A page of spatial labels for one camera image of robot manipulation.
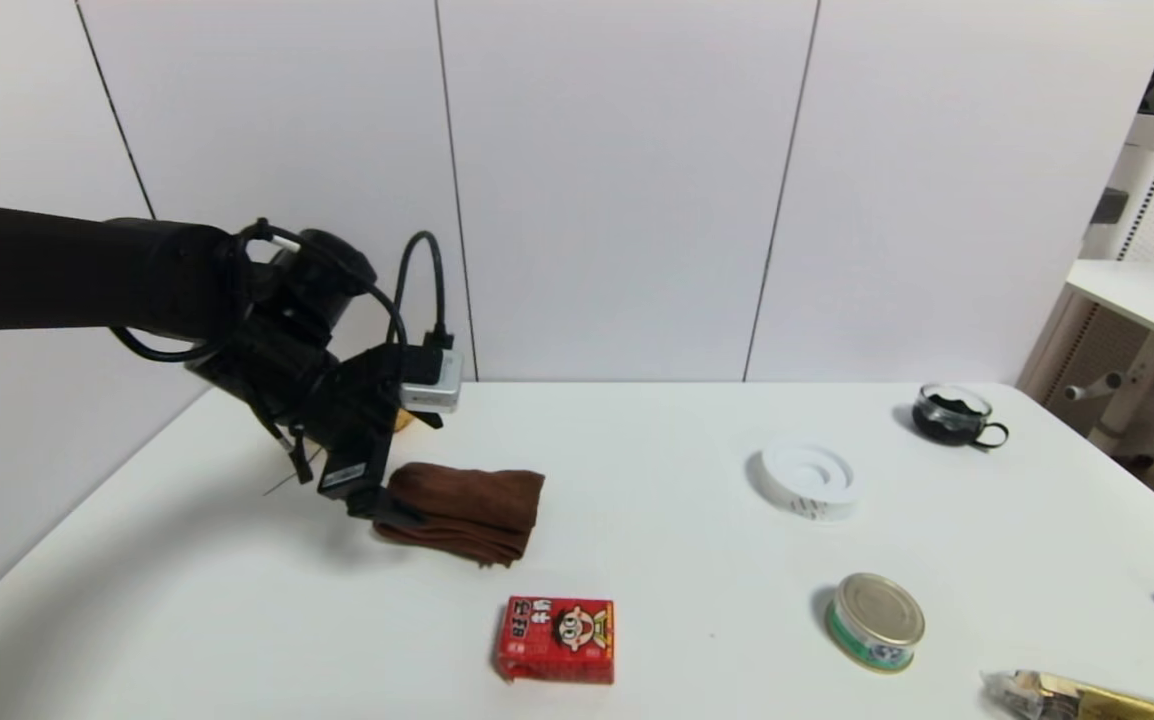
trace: yellow object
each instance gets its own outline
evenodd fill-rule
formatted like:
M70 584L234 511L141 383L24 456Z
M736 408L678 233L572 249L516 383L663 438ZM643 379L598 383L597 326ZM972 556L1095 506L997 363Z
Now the yellow object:
M409 413L409 411L400 407L399 414L395 415L395 433L407 428L413 420L415 420L415 418L413 418L412 413Z

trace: folded cloth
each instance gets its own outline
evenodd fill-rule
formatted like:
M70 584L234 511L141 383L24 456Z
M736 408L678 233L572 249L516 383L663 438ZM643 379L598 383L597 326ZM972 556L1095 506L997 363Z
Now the folded cloth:
M485 473L410 462L390 475L385 488L395 500L426 515L426 524L420 528L372 526L395 542L420 543L509 568L529 547L544 480L527 470Z

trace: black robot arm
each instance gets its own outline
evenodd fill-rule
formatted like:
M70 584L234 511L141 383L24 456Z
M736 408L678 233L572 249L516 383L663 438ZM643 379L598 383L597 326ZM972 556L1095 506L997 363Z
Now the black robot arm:
M429 233L418 235L434 249ZM254 263L253 240L282 249L270 263ZM409 346L398 307L376 279L367 258L338 237L290 233L265 219L230 234L207 225L93 223L0 208L0 329L110 327L138 355L183 361L248 404L304 483L312 480L304 438L322 445L329 455L320 493L347 502L350 515L421 524L381 482L400 388L447 389L454 378L445 377L443 357L452 338L440 333L448 347ZM359 295L385 307L398 343L339 361L327 345ZM193 347L152 350L128 328ZM452 410L457 393L448 396L445 410ZM414 415L440 426L439 415Z

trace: tape roll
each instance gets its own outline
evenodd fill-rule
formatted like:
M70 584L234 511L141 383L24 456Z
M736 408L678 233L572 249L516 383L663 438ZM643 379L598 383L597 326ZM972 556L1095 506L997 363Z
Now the tape roll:
M760 462L764 497L809 520L842 520L861 498L850 466L824 447L774 442L760 452Z

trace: plastic wrapper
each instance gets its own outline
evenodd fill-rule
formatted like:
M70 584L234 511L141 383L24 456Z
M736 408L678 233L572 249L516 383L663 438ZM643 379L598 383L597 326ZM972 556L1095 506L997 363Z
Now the plastic wrapper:
M990 673L981 680L990 700L1026 720L1154 720L1154 700L1051 673Z

